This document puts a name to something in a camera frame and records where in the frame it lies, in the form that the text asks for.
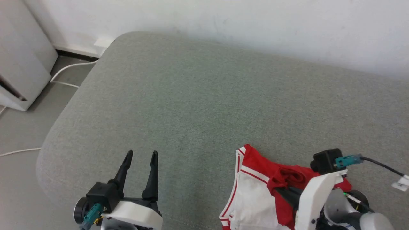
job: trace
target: baseboard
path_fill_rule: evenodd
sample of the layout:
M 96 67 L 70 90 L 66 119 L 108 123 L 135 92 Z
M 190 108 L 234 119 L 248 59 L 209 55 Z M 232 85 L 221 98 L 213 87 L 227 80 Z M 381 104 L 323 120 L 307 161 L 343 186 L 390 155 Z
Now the baseboard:
M 68 52 L 68 51 L 64 51 L 64 50 L 56 50 L 57 54 L 60 56 L 66 56 L 66 57 L 70 57 L 70 58 L 75 58 L 75 59 L 80 59 L 80 60 L 84 60 L 84 61 L 97 61 L 99 58 L 96 57 L 91 57 L 91 56 L 87 56 L 87 55 L 82 55 L 82 54 L 76 54 L 76 53 L 72 53 L 72 52 Z
M 84 56 L 90 56 L 94 58 L 100 58 L 101 54 L 97 49 L 73 46 L 73 45 L 62 45 L 62 44 L 52 44 L 56 50 L 62 50 L 74 54 L 80 54 Z

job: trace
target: black cable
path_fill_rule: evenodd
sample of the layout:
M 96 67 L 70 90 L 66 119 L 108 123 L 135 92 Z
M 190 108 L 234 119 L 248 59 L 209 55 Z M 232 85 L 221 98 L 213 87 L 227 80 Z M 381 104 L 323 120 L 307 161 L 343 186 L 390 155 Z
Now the black cable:
M 374 211 L 372 208 L 370 208 L 369 206 L 367 206 L 367 205 L 364 204 L 363 202 L 361 202 L 359 205 L 362 206 L 364 209 L 366 209 L 366 210 L 368 210 L 368 211 L 370 211 L 370 212 L 375 213 L 375 211 Z
M 366 157 L 361 157 L 361 159 L 362 159 L 362 160 L 367 160 L 367 161 L 369 161 L 369 162 L 372 162 L 372 163 L 374 163 L 374 164 L 377 164 L 377 165 L 379 165 L 379 166 L 382 166 L 382 167 L 384 167 L 384 168 L 386 168 L 386 169 L 388 169 L 388 170 L 390 170 L 390 171 L 392 171 L 392 172 L 394 172 L 394 173 L 396 173 L 396 174 L 398 174 L 398 175 L 400 175 L 400 176 L 404 176 L 404 175 L 405 175 L 405 174 L 403 174 L 403 173 L 401 173 L 401 172 L 399 172 L 399 171 L 397 171 L 397 170 L 395 170 L 395 169 L 392 169 L 391 167 L 389 167 L 389 166 L 387 166 L 387 165 L 384 165 L 384 164 L 382 164 L 381 162 L 378 162 L 378 161 L 376 161 L 376 160 L 372 160 L 372 159 L 366 158 Z

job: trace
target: gray fabric upholstery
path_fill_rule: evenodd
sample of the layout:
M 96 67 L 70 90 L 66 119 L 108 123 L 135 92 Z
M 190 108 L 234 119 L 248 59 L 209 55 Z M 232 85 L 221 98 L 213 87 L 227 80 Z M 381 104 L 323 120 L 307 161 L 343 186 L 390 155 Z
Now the gray fabric upholstery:
M 49 132 L 37 176 L 73 208 L 134 158 L 125 195 L 140 196 L 159 152 L 163 229 L 220 229 L 235 149 L 250 143 L 283 164 L 309 166 L 340 148 L 409 172 L 409 82 L 149 32 L 117 38 Z M 398 176 L 371 163 L 349 180 L 397 230 L 409 225 Z

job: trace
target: silver motor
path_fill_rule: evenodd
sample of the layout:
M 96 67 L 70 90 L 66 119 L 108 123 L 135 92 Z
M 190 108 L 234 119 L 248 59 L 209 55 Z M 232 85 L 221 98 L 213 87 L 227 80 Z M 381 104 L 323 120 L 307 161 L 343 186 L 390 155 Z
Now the silver motor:
M 334 189 L 324 205 L 324 217 L 328 229 L 345 230 L 394 230 L 392 224 L 381 213 L 362 213 L 356 210 L 341 189 Z

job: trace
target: white wall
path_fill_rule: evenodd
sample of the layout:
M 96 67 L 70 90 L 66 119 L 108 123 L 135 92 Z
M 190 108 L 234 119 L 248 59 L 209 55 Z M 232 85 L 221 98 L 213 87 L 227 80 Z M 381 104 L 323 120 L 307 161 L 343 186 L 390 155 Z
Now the white wall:
M 185 34 L 409 78 L 405 0 L 25 0 L 59 49 L 98 56 L 100 37 Z

